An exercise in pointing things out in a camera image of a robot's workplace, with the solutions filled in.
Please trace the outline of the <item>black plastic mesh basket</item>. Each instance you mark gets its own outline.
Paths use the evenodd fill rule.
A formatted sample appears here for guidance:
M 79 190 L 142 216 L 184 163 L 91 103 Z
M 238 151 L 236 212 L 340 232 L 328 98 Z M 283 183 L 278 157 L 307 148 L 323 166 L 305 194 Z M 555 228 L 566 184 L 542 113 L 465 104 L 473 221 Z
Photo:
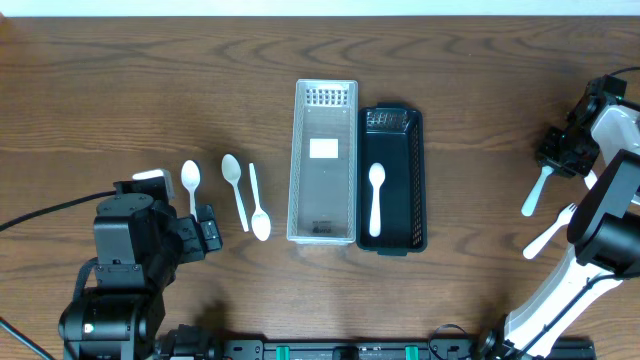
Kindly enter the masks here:
M 356 244 L 379 255 L 425 250 L 427 240 L 423 117 L 402 103 L 379 103 L 358 112 L 358 233 Z M 380 188 L 381 234 L 369 233 L 373 187 L 369 169 L 385 169 Z

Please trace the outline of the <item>white plastic spoon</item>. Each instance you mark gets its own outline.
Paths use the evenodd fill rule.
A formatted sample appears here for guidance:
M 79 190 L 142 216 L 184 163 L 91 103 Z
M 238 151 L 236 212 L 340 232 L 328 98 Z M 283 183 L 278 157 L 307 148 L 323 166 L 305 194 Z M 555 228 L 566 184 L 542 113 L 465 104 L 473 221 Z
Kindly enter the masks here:
M 249 176 L 255 204 L 255 211 L 251 218 L 251 226 L 256 238 L 264 242 L 271 234 L 271 220 L 269 215 L 261 207 L 257 174 L 253 163 L 249 164 Z
M 196 210 L 196 190 L 200 185 L 201 174 L 198 165 L 193 160 L 187 160 L 184 162 L 181 169 L 181 182 L 183 187 L 189 193 L 189 206 L 190 213 L 197 219 L 197 210 Z
M 239 180 L 241 178 L 241 167 L 238 160 L 232 154 L 225 154 L 222 158 L 221 170 L 224 179 L 232 186 L 237 205 L 237 210 L 244 232 L 249 231 L 248 219 L 244 203 L 239 190 Z
M 386 173 L 382 164 L 373 163 L 369 169 L 369 182 L 372 186 L 372 201 L 369 221 L 369 234 L 378 237 L 381 234 L 380 190 Z

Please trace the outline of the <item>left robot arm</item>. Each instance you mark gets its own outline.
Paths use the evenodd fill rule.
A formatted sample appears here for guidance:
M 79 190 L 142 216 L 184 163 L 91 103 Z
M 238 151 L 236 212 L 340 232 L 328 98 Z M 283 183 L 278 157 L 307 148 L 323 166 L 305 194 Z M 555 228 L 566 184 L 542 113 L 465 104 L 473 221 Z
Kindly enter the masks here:
M 178 217 L 163 198 L 116 194 L 97 207 L 96 286 L 78 282 L 59 321 L 66 359 L 146 359 L 165 316 L 163 292 L 179 265 L 222 247 L 210 205 Z

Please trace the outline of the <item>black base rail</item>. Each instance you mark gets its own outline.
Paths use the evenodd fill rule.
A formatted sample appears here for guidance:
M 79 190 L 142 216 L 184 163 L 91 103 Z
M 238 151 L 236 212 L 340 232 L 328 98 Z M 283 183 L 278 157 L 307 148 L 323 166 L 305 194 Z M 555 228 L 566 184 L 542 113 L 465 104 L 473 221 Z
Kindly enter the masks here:
M 212 360 L 431 360 L 471 359 L 474 343 L 463 337 L 425 342 L 223 341 L 197 326 L 181 325 L 156 340 L 158 359 Z

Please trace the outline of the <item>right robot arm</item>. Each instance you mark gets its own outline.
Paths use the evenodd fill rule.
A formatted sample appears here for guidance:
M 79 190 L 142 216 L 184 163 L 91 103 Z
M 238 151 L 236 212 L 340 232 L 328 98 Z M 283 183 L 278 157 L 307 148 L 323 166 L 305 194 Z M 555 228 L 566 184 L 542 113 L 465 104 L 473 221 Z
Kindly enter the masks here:
M 541 175 L 521 212 L 529 216 L 546 178 L 588 178 L 598 158 L 604 172 L 589 183 L 578 205 L 523 251 L 535 257 L 560 227 L 568 246 L 554 271 L 519 308 L 473 346 L 474 359 L 593 359 L 587 340 L 563 332 L 598 297 L 639 275 L 639 106 L 625 98 L 627 83 L 614 71 L 588 82 L 567 115 L 564 129 L 552 127 L 535 157 Z

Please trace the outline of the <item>white label sticker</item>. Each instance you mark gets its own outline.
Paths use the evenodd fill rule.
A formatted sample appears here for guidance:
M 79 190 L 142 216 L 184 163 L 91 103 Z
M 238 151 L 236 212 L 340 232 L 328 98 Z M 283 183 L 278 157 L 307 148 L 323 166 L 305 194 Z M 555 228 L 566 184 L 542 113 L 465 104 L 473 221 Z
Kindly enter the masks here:
M 309 157 L 311 159 L 337 159 L 339 157 L 339 140 L 336 138 L 311 138 Z

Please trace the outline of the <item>white plastic fork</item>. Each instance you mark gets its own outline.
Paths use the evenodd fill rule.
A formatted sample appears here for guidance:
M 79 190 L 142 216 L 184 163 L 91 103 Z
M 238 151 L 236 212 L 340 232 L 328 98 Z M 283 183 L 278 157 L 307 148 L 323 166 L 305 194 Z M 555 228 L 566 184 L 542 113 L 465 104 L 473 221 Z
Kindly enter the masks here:
M 598 177 L 596 173 L 591 170 L 587 176 L 584 177 L 584 183 L 588 190 L 591 190 L 596 184 Z
M 552 239 L 556 232 L 568 225 L 576 212 L 578 206 L 575 203 L 569 204 L 565 207 L 557 216 L 554 223 L 552 223 L 545 231 L 543 231 L 538 237 L 532 240 L 522 251 L 522 255 L 531 260 L 535 258 L 538 253 L 546 246 L 546 244 Z
M 536 180 L 534 186 L 532 187 L 531 191 L 529 192 L 528 196 L 526 197 L 521 207 L 521 214 L 523 216 L 530 217 L 533 215 L 536 209 L 537 203 L 539 201 L 541 192 L 544 188 L 545 182 L 547 178 L 553 174 L 553 172 L 554 172 L 554 169 L 549 165 L 545 165 L 541 168 L 541 173 L 538 179 Z

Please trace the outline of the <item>clear plastic mesh basket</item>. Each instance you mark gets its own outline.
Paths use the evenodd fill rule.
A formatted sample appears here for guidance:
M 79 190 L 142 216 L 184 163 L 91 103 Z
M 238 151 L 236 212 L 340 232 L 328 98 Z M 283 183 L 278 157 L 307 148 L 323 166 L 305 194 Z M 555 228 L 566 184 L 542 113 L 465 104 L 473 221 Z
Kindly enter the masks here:
M 356 240 L 358 82 L 300 79 L 296 83 L 287 234 L 302 245 Z M 339 140 L 337 159 L 311 159 L 311 138 Z

